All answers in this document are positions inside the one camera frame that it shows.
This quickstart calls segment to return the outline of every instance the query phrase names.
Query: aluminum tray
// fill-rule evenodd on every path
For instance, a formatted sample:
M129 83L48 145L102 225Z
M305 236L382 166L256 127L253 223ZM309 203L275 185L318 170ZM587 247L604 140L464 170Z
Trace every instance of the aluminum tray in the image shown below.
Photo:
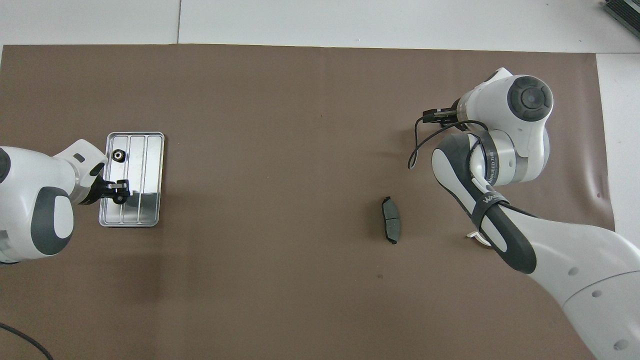
M124 150L124 162L111 158L114 150ZM160 188L164 158L164 134L158 132L111 133L107 136L109 159L103 178L129 180L131 196L122 205L100 200L100 225L107 227L151 227L158 223Z

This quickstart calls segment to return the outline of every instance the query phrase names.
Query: robotic arm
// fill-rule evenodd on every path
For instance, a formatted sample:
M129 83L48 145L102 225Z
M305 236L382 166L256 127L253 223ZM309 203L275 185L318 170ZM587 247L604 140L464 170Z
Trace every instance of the robotic arm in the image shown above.
M106 162L86 140L53 157L0 147L0 265L62 251L74 230L73 204L101 197L123 203L128 182L102 180L99 173Z
M536 218L493 188L539 176L552 107L544 82L499 69L452 108L426 112L488 128L444 138L432 153L433 172L498 255L555 298L598 359L638 359L638 246L599 227Z

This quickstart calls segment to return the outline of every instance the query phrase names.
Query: cable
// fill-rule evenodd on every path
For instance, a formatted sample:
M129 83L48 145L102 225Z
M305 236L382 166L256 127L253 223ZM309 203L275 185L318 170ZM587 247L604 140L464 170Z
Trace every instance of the cable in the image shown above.
M415 149L413 150L413 152L411 153L411 156L409 156L409 162L406 164L406 166L409 169L413 169L413 167L415 166L416 161L418 161L418 150L429 140L431 140L434 136L436 136L437 134L440 134L441 132L448 130L454 126L457 125L462 125L462 124L477 124L482 126L483 129L489 131L489 129L487 128L487 126L480 121L476 121L476 120L465 120L465 121L458 121L458 122L453 122L447 126L444 126L443 128L441 128L440 130L436 131L435 133L427 136L426 139L424 139L420 144L418 144L418 123L420 121L422 121L424 117L421 117L418 119L418 121L415 122L415 127L414 127L414 135L415 135Z
M498 205L504 206L505 208L511 209L513 211L517 211L517 212L519 212L519 213L521 213L523 215L527 215L528 217L540 218L540 217L537 217L536 215L533 215L532 213L530 213L528 211L525 211L525 210L520 209L520 208L516 208L515 206L513 206L513 205L511 205L511 204L509 204L507 202L499 202Z
M10 327L9 325L6 325L5 323L1 323L0 322L0 328L2 328L4 330L7 330L8 332L10 332L12 334L15 334L15 335L19 336L22 339L25 339L30 344L35 346L41 353L43 353L44 356L47 357L47 360L53 360L53 357L51 356L49 351L47 351L47 349L45 349L39 342L35 341L32 337L28 336L27 334L24 334L23 332L19 331L18 329L15 329L13 327Z

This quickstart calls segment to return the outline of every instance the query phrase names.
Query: black nut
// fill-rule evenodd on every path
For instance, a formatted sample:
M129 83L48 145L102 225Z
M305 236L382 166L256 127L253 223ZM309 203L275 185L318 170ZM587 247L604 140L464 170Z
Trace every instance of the black nut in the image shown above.
M115 162L123 163L126 158L127 158L127 153L124 152L123 150L116 149L111 153L111 159L113 159L113 161Z
M127 198L124 196L116 196L113 198L113 202L118 205L122 205L127 202Z

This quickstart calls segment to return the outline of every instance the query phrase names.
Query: round black button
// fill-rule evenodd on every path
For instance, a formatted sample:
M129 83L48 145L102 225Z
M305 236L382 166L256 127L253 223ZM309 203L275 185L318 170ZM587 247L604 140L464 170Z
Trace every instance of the round black button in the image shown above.
M520 96L522 104L529 109L537 109L545 103L545 94L539 88L528 88Z

